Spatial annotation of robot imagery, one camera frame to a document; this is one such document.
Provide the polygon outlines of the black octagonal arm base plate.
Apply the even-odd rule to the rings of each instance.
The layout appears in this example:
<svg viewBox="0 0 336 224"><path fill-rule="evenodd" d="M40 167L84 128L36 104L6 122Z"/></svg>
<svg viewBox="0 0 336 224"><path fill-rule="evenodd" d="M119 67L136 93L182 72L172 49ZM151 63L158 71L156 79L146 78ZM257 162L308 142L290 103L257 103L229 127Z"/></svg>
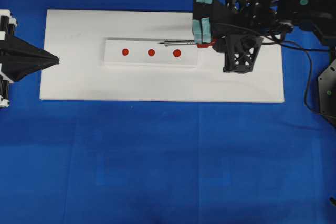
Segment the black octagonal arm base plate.
<svg viewBox="0 0 336 224"><path fill-rule="evenodd" d="M335 60L318 76L318 90L320 113L335 127Z"/></svg>

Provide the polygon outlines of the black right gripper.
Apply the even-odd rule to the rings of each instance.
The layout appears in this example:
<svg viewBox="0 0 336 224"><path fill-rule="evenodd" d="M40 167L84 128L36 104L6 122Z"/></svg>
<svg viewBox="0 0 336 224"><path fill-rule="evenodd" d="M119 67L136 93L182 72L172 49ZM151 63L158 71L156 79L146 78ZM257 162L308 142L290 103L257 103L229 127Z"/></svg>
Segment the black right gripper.
<svg viewBox="0 0 336 224"><path fill-rule="evenodd" d="M192 33L196 44L210 44L226 51L230 35L267 37L266 45L278 42L278 0L193 0Z"/></svg>

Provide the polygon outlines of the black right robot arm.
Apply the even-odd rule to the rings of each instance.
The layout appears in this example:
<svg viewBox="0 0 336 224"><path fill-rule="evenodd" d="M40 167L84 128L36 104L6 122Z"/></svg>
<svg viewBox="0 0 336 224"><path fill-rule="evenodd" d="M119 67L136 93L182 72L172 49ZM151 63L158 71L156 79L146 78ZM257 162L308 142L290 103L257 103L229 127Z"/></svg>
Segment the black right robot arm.
<svg viewBox="0 0 336 224"><path fill-rule="evenodd" d="M284 46L295 27L335 47L335 0L193 0L191 45L224 55L224 72L251 72L263 39Z"/></svg>

